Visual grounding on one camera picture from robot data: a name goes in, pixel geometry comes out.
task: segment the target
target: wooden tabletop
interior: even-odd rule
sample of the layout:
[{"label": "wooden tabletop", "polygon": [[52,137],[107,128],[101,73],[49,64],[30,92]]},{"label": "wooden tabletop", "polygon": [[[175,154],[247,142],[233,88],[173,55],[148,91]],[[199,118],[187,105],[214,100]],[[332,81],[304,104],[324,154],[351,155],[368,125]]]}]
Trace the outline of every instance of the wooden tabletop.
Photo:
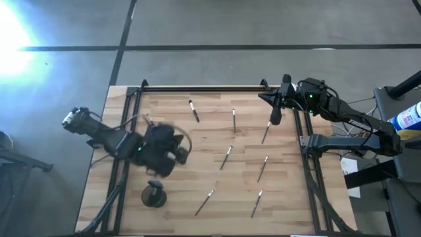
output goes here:
[{"label": "wooden tabletop", "polygon": [[[103,113],[105,124],[120,123],[126,89],[110,87]],[[200,123],[195,121],[189,99]],[[158,209],[141,202],[141,193],[153,177],[146,175],[144,167],[130,166],[120,233],[314,234],[292,110],[282,110],[281,124],[271,126],[264,145],[260,144],[271,110],[257,92],[142,93],[140,113],[149,113],[156,122],[174,123],[186,130],[193,140],[193,150],[186,165],[176,166],[169,177],[161,179],[168,200]],[[320,117],[312,117],[312,124],[314,133],[332,132],[330,123]],[[137,132],[142,134],[145,128],[146,123],[139,118]],[[220,171],[230,145],[234,148]],[[104,155],[102,150],[95,151],[93,161]],[[268,162],[258,183],[267,155]],[[326,154],[320,162],[330,203],[356,229],[338,156]],[[104,204],[111,167],[112,158],[107,158],[90,169],[76,230],[86,227]],[[195,216],[213,188],[215,192]],[[251,219],[261,189],[262,197]],[[318,209],[324,226],[320,205]]]}]

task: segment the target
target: black round weight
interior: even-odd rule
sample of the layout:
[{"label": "black round weight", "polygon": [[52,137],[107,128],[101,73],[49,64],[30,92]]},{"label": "black round weight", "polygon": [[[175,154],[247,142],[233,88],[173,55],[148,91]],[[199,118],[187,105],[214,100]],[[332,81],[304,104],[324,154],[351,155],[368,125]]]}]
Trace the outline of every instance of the black round weight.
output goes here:
[{"label": "black round weight", "polygon": [[166,202],[166,193],[160,188],[146,187],[142,192],[142,202],[147,207],[162,207]]}]

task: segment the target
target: round base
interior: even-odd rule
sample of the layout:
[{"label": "round base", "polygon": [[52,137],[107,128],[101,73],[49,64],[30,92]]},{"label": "round base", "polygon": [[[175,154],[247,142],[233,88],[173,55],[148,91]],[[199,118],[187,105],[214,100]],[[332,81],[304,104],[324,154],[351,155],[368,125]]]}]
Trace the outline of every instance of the round base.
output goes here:
[{"label": "round base", "polygon": [[164,190],[157,190],[151,186],[146,187],[142,192],[142,202],[147,207],[162,207],[166,202],[166,193]]}]

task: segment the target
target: wooden table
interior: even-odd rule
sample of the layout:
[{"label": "wooden table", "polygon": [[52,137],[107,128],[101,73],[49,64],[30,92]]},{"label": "wooden table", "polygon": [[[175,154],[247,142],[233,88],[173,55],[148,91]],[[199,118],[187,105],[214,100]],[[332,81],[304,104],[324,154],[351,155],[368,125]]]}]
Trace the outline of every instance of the wooden table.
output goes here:
[{"label": "wooden table", "polygon": [[[126,86],[110,88],[103,113],[105,124],[120,123],[126,90]],[[195,121],[189,99],[200,123]],[[186,165],[178,165],[162,179],[168,200],[158,209],[141,202],[141,193],[153,177],[146,175],[144,167],[130,166],[120,233],[314,234],[292,110],[282,110],[281,125],[271,126],[264,145],[260,144],[271,110],[257,92],[143,92],[140,113],[186,130],[193,140],[193,151]],[[320,117],[312,117],[312,124],[314,133],[332,132],[330,123]],[[146,123],[139,118],[137,132],[142,134],[145,128]],[[234,148],[220,171],[230,145]],[[95,151],[93,161],[105,154]],[[266,155],[268,163],[257,183]],[[330,203],[350,227],[357,229],[338,156],[326,154],[320,162]],[[76,230],[87,226],[104,204],[111,166],[112,159],[108,158],[90,169]],[[215,193],[195,216],[213,188]],[[251,219],[260,189],[262,197]],[[320,205],[318,212],[324,226]]]}]

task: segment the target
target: gray floor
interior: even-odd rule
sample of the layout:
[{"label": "gray floor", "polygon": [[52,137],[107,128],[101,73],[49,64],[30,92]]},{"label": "gray floor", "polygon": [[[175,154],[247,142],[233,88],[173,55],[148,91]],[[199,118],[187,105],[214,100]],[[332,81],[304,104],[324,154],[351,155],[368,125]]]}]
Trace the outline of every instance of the gray floor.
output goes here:
[{"label": "gray floor", "polygon": [[[117,46],[130,0],[10,0],[0,16],[0,130],[16,149],[54,163],[35,171],[13,236],[74,230],[92,150],[62,129],[75,106],[101,113],[116,51],[20,52],[22,46]],[[421,43],[410,0],[138,0],[128,45]],[[420,70],[421,49],[125,52],[118,85],[278,84],[326,80],[342,99],[372,96]],[[368,111],[373,102],[353,105]],[[384,232],[357,208],[360,229]]]}]

